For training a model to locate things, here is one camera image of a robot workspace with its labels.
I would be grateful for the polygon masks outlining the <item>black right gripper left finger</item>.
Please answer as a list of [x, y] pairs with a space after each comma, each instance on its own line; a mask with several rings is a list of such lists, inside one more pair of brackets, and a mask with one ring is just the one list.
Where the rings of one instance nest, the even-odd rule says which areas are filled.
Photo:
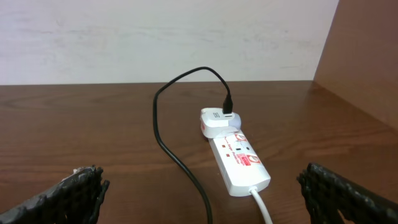
[[79, 167], [46, 191], [1, 214], [1, 224], [96, 224], [110, 181], [102, 167]]

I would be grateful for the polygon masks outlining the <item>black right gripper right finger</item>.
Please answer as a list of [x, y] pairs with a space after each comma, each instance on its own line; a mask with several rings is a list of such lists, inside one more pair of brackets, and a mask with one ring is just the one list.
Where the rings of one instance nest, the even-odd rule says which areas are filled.
[[316, 163], [297, 181], [310, 222], [397, 224], [397, 204]]

